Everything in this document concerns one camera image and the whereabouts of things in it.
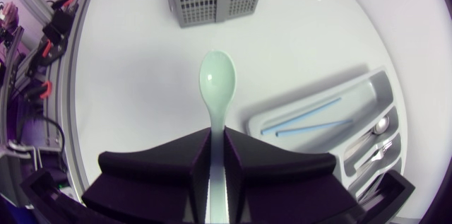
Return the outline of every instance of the gray cutlery tray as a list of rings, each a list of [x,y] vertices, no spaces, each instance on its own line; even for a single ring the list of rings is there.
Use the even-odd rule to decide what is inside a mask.
[[[352,122],[348,124],[284,137],[277,137],[275,133],[261,134],[262,129],[298,117],[338,98],[341,100],[334,105],[281,130],[351,119]],[[390,119],[388,130],[382,135],[372,135],[346,160],[345,151],[385,115]],[[393,168],[398,160],[400,169],[405,164],[405,160],[401,158],[402,141],[398,133],[397,107],[385,68],[370,71],[339,86],[260,113],[249,120],[246,129],[250,136],[288,151],[333,154],[338,161],[334,175],[355,196],[359,196],[378,175]],[[357,177],[356,169],[391,140],[395,141],[383,159],[376,161],[361,177]]]

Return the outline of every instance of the black clamp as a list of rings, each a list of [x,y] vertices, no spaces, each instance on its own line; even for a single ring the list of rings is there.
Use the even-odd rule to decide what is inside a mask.
[[[41,86],[32,88],[23,94],[25,101],[34,102],[36,100],[43,100],[48,98],[52,93],[52,83],[45,81]]]
[[[49,24],[42,31],[54,45],[58,45],[72,28],[78,4],[67,9],[74,0],[58,0],[52,5],[54,14]]]

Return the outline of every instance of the white table surface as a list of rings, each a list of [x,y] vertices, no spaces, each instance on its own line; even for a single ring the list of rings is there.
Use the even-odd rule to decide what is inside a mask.
[[[104,151],[141,151],[210,125],[198,89],[204,55],[234,60],[226,125],[245,132],[259,112],[385,66],[400,118],[400,85],[377,31],[355,0],[260,0],[254,15],[181,29],[167,0],[91,0],[76,71],[76,118],[92,183]]]

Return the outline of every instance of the metal spoon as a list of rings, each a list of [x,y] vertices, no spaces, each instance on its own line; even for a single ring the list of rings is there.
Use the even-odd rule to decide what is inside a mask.
[[[230,56],[211,51],[204,57],[199,72],[199,89],[210,115],[210,222],[228,223],[226,179],[223,164],[225,115],[235,93],[235,68]]]
[[[353,154],[355,154],[358,149],[361,148],[362,145],[364,145],[368,139],[372,137],[372,134],[375,135],[381,135],[383,134],[389,127],[389,117],[385,115],[383,118],[379,120],[375,124],[375,126],[372,127],[366,134],[361,136],[358,140],[355,141],[355,143],[345,151],[344,159],[347,160],[348,158],[352,157]]]

